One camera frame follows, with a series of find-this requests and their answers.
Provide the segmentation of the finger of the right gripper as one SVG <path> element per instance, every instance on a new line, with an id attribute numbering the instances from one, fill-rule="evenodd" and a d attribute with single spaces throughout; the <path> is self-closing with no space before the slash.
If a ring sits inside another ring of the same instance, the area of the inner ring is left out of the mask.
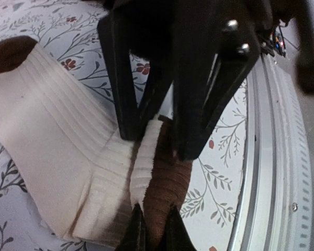
<path id="1" fill-rule="evenodd" d="M 212 43 L 187 41 L 177 35 L 173 45 L 174 150 L 183 161 L 202 152 L 226 105 L 260 55 L 253 28 L 239 37 Z"/>
<path id="2" fill-rule="evenodd" d="M 124 140 L 142 139 L 149 120 L 159 111 L 172 83 L 172 76 L 167 72 L 171 60 L 166 59 L 161 65 L 150 60 L 143 96 L 137 100 L 129 56 L 132 49 L 128 32 L 133 28 L 116 12 L 110 12 L 97 25 L 120 136 Z"/>

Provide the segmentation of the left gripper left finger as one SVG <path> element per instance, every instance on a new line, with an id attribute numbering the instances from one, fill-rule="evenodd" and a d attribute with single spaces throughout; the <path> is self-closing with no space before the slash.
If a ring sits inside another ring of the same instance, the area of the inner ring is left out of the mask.
<path id="1" fill-rule="evenodd" d="M 140 205 L 137 203 L 132 210 L 131 218 L 125 234 L 115 251 L 145 251 L 146 223 Z"/>

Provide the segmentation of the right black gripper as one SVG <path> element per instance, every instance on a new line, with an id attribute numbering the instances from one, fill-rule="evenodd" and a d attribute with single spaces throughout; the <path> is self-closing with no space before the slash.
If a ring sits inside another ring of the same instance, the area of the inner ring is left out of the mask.
<path id="1" fill-rule="evenodd" d="M 103 1 L 103 7 L 124 21 L 129 51 L 148 61 L 165 57 L 177 35 L 216 43 L 273 23 L 268 1 Z"/>

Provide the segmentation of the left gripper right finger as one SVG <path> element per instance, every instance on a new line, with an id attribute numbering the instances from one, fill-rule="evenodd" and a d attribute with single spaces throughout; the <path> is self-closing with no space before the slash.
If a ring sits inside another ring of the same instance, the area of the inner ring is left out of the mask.
<path id="1" fill-rule="evenodd" d="M 196 251 L 176 206 L 170 209 L 167 217 L 161 250 Z"/>

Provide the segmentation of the cream and brown sock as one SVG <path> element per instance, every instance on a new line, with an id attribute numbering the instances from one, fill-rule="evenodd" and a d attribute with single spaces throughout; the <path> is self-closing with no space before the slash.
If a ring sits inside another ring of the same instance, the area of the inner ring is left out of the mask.
<path id="1" fill-rule="evenodd" d="M 172 120 L 158 116 L 141 140 L 123 140 L 113 116 L 36 40 L 0 41 L 0 143 L 57 236 L 115 249 L 138 203 L 145 250 L 161 250 L 193 165 L 172 153 L 172 137 Z"/>

